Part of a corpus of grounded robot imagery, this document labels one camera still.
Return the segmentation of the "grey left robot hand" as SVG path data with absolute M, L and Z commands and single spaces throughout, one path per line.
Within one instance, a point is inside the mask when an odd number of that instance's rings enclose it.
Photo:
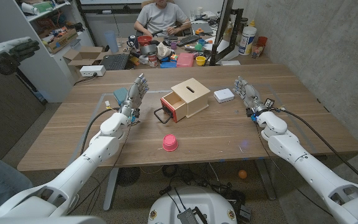
M 130 86 L 125 100 L 122 102 L 119 112 L 130 116 L 133 111 L 138 110 L 142 104 L 142 99 L 149 90 L 147 79 L 141 73 Z

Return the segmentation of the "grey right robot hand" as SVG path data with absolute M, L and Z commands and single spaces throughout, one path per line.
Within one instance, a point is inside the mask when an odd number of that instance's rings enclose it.
M 234 80 L 233 91 L 243 100 L 246 106 L 247 117 L 257 117 L 263 112 L 268 111 L 261 100 L 259 92 L 242 77 L 238 76 Z

